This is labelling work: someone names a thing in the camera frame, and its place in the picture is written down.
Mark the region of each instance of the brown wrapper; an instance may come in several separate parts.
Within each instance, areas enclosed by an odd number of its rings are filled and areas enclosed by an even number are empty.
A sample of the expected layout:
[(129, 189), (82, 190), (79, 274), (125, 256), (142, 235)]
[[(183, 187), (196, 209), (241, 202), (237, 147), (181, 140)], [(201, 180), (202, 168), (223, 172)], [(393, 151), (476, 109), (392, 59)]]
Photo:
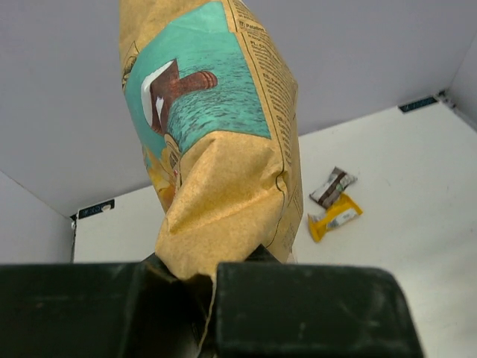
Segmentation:
[(358, 178), (335, 167), (328, 181), (316, 189), (310, 198), (324, 209), (329, 209), (340, 197), (341, 193)]
[(123, 90), (166, 210), (157, 256), (181, 280), (260, 244), (285, 262), (303, 214), (297, 84), (267, 31), (240, 0), (119, 4)]

